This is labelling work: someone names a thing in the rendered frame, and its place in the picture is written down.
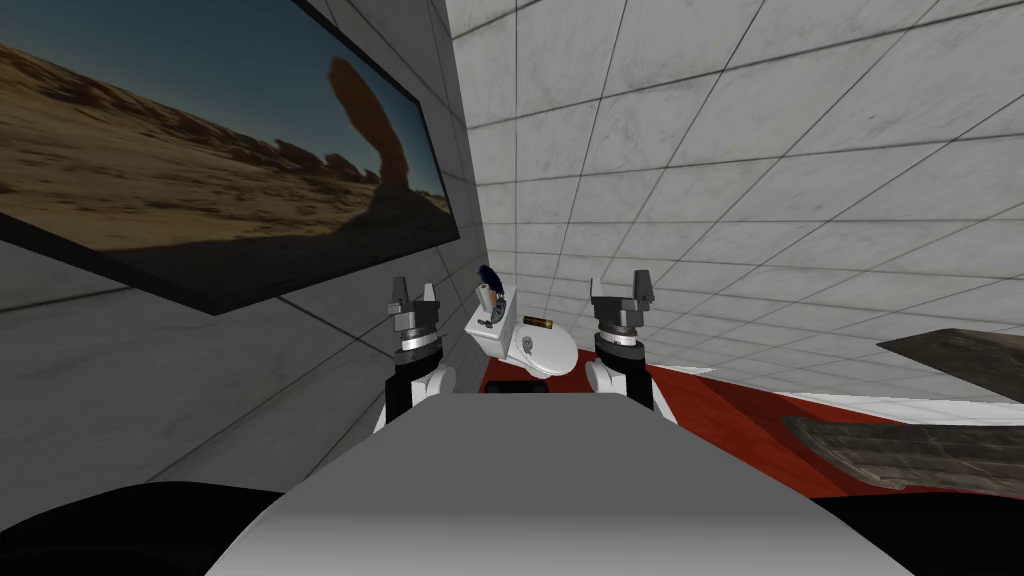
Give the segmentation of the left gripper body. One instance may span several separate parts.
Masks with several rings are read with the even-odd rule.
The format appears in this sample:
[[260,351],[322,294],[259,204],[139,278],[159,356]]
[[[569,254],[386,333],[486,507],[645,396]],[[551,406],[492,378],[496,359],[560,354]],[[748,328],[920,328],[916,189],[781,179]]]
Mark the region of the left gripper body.
[[388,305],[395,332],[436,329],[440,303],[437,301],[398,301]]

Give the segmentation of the desert landscape wall picture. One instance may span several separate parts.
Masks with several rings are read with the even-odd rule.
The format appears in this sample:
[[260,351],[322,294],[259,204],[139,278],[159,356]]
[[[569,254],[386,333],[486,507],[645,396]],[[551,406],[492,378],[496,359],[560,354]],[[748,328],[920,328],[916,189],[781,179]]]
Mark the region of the desert landscape wall picture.
[[329,0],[0,0],[0,287],[221,314],[451,243],[429,111]]

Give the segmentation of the dark grey stone counter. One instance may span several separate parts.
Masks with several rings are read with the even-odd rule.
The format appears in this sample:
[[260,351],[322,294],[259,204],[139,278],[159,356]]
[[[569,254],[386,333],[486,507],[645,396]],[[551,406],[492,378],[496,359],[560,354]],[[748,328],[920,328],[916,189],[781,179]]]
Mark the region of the dark grey stone counter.
[[[882,347],[1024,405],[1024,335],[940,329]],[[786,418],[784,425],[817,456],[876,487],[920,486],[1024,499],[1024,424]]]

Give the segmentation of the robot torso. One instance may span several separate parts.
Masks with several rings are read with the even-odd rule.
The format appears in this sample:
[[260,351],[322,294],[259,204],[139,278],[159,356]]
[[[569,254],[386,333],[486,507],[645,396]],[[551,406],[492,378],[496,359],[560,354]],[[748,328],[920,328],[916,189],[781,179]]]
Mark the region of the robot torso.
[[911,576],[615,394],[428,398],[286,492],[207,576]]

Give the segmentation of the red rug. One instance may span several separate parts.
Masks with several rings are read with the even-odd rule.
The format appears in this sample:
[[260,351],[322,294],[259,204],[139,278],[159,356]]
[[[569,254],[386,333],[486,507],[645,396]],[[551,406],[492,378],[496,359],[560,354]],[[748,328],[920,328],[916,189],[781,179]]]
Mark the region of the red rug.
[[890,494],[823,460],[783,419],[886,423],[886,418],[650,366],[676,422],[809,498]]

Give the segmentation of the white toilet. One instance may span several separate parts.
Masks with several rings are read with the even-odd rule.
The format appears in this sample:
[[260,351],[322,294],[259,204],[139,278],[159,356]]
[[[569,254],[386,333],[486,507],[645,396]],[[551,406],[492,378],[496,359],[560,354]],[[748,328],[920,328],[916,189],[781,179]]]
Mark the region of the white toilet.
[[478,305],[465,332],[486,356],[521,367],[537,378],[571,372],[578,362],[573,338],[555,323],[552,329],[525,325],[517,312],[516,287],[507,285],[504,290],[497,294],[486,284],[476,287]]

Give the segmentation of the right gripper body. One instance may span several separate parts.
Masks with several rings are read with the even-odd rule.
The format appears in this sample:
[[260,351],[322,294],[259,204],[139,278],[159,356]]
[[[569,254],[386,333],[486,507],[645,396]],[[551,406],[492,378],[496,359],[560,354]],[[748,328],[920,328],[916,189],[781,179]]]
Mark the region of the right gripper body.
[[598,329],[615,335],[636,335],[644,325],[643,314],[650,310],[650,302],[608,296],[591,298]]

